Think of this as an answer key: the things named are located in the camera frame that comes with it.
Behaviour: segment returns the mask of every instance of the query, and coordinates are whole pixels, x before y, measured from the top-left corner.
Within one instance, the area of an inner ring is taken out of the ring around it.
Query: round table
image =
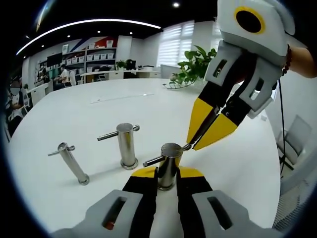
[[[97,141],[122,122],[139,124],[135,154],[142,163],[160,155],[163,144],[186,144],[197,88],[167,90],[164,79],[95,82],[52,92],[23,119],[9,144],[9,165],[26,205],[48,231],[71,228],[87,209],[135,171],[120,166],[117,138]],[[60,155],[48,157],[61,142],[72,152],[90,183],[81,186]],[[265,112],[244,119],[230,136],[199,151],[184,153],[181,165],[200,170],[220,189],[270,228],[277,211],[280,175],[274,135]],[[176,187],[158,191],[151,237],[182,236]]]

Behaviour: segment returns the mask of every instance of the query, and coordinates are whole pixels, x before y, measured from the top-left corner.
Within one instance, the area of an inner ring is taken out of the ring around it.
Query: green leaves
[[[190,65],[190,63],[189,62],[180,62],[180,63],[178,63],[178,65],[181,67],[184,67],[186,65]]]
[[[211,49],[210,52],[208,52],[209,57],[215,57],[216,55],[217,55],[217,52],[214,48]]]
[[[210,61],[217,54],[215,49],[207,53],[203,48],[195,47],[197,51],[185,51],[184,55],[188,61],[178,63],[181,67],[180,73],[174,73],[169,83],[173,89],[186,87],[198,78],[204,78]]]
[[[206,51],[205,51],[203,48],[201,48],[200,46],[195,46],[195,47],[198,49],[199,53],[201,53],[202,56],[203,56],[204,59],[205,59],[205,58],[207,57]]]

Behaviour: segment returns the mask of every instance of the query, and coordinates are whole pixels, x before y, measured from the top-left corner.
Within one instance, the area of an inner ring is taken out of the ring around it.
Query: window
[[[177,63],[187,61],[184,52],[191,49],[193,32],[194,21],[165,28],[159,44],[157,66],[177,66]]]
[[[219,24],[215,21],[212,26],[211,49],[218,50],[219,42],[222,40]]]

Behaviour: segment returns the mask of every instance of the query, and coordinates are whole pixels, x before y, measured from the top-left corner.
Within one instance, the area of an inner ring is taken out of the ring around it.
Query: gripper jaw
[[[206,71],[208,83],[194,103],[187,143],[199,150],[233,133],[247,114],[255,117],[268,105],[281,75],[278,66],[221,41]],[[241,79],[242,85],[229,98],[233,86]],[[259,92],[254,98],[256,89]]]

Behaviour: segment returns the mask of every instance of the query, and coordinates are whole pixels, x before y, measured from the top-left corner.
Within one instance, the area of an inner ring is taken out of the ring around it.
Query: window blinds
[[[194,21],[165,28],[159,44],[157,66],[177,66],[177,63],[187,61],[184,52],[191,49],[193,32]]]

